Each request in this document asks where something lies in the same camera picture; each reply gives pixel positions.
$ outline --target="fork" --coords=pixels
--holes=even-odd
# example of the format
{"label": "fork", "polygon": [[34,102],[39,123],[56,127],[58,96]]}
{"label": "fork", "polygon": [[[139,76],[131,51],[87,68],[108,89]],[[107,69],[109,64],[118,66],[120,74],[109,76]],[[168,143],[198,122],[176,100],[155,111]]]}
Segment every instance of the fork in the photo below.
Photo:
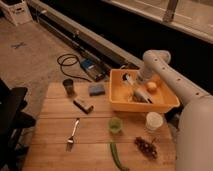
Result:
{"label": "fork", "polygon": [[75,125],[74,125],[74,128],[73,128],[73,131],[72,131],[72,135],[71,137],[67,140],[67,148],[66,150],[67,151],[71,151],[73,145],[74,145],[74,135],[75,135],[75,131],[77,129],[77,126],[80,122],[80,118],[77,118],[76,121],[75,121]]}

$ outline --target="metal rail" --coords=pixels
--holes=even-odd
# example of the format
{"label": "metal rail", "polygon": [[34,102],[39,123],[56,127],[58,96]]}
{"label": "metal rail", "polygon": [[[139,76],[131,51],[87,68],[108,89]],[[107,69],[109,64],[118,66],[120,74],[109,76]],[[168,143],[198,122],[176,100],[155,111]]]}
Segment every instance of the metal rail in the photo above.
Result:
{"label": "metal rail", "polygon": [[100,35],[80,25],[76,21],[61,14],[60,12],[42,3],[41,1],[27,0],[27,3],[28,5],[32,6],[37,11],[39,11],[39,14],[42,13],[52,21],[59,24],[65,30],[76,35],[79,39],[89,44],[90,46],[92,46],[97,51],[104,54],[117,64],[123,65],[125,62],[129,62],[138,67],[141,67],[141,65],[143,64],[143,61],[141,59],[121,49],[112,42],[106,40]]}

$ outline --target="orange basket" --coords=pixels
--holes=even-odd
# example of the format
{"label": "orange basket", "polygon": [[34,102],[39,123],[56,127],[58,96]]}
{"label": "orange basket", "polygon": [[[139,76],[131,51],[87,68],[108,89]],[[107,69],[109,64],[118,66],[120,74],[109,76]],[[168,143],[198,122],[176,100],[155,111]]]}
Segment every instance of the orange basket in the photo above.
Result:
{"label": "orange basket", "polygon": [[[110,71],[109,101],[113,110],[166,113],[180,105],[177,96],[157,75],[154,75],[151,79],[157,84],[156,91],[150,93],[153,103],[141,103],[129,100],[133,91],[132,87],[126,85],[122,79],[125,73],[130,74],[135,79],[137,70],[112,69]],[[145,85],[142,85],[141,88],[146,91]]]}

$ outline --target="green bean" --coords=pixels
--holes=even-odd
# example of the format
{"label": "green bean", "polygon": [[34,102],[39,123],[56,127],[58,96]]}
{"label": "green bean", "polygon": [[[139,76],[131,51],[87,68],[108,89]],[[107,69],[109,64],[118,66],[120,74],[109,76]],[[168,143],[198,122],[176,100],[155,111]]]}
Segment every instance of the green bean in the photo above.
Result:
{"label": "green bean", "polygon": [[129,171],[129,168],[127,168],[121,164],[119,157],[118,157],[117,147],[114,142],[110,143],[110,149],[111,149],[111,154],[112,154],[113,160],[114,160],[116,166],[120,169],[120,171]]}

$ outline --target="green cup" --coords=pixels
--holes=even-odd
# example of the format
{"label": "green cup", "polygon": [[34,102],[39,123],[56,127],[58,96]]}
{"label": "green cup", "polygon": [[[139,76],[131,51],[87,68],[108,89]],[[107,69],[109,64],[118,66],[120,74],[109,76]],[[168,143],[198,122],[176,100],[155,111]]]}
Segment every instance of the green cup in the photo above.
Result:
{"label": "green cup", "polygon": [[118,117],[112,117],[108,123],[109,130],[113,134],[117,134],[121,131],[122,128],[122,120]]}

